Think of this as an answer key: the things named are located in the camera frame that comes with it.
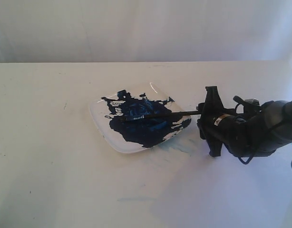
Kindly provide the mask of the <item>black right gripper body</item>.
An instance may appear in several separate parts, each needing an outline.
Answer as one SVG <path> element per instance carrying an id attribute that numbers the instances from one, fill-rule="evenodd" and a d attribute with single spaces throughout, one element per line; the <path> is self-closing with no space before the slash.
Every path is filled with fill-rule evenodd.
<path id="1" fill-rule="evenodd" d="M 234 109 L 222 109 L 201 116 L 201 124 L 233 156 L 254 157 L 255 151 L 250 146 L 245 124 L 255 115 L 255 108 L 244 107 L 243 103 L 238 102 Z"/>

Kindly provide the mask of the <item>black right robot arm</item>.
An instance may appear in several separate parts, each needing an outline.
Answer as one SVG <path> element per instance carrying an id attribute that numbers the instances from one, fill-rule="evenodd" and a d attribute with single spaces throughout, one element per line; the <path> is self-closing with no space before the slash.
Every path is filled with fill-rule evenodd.
<path id="1" fill-rule="evenodd" d="M 200 137 L 209 146 L 211 157 L 221 156 L 222 147 L 242 161 L 267 157 L 292 143 L 292 101 L 243 100 L 234 96 L 237 108 L 225 108 L 216 86 L 207 86 L 205 101 L 197 106 Z"/>

